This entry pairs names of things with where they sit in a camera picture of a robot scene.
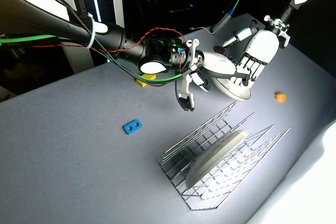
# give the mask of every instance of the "orange ball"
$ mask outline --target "orange ball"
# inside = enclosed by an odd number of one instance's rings
[[[284,93],[276,92],[274,95],[275,99],[277,99],[278,102],[286,102],[287,96]]]

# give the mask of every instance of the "table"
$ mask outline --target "table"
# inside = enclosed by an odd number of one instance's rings
[[[252,19],[245,14],[214,36],[200,30],[187,38],[211,50]],[[246,43],[228,54],[241,54]],[[335,115],[336,79],[292,45],[279,50],[228,121],[256,112],[244,127],[291,131],[219,209],[190,211],[159,160],[232,103],[214,85],[209,93],[191,89],[196,108],[184,112],[174,84],[141,88],[108,63],[0,103],[1,222],[245,223]],[[288,102],[278,103],[276,91]],[[122,126],[134,119],[143,128],[126,135]]]

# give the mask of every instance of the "metal frame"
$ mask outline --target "metal frame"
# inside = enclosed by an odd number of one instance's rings
[[[252,113],[232,127],[225,121],[225,117],[234,105],[235,102],[164,153],[160,166],[191,210],[218,208],[290,130],[288,128],[264,142],[262,139],[275,126],[274,124],[258,133],[250,134],[201,180],[187,190],[185,179],[197,157],[219,138],[236,130],[254,115]]]

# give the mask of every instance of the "zip tie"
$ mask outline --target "zip tie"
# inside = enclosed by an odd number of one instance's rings
[[[93,42],[94,42],[95,37],[96,37],[96,22],[93,19],[93,15],[91,13],[88,13],[88,17],[91,18],[91,21],[92,21],[92,32],[91,32],[90,42],[89,42],[89,44],[87,45],[86,48],[90,49],[92,47]]]

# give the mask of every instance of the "blue block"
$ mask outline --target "blue block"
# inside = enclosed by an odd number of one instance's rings
[[[138,119],[126,124],[123,128],[128,135],[134,133],[142,127],[141,122]]]

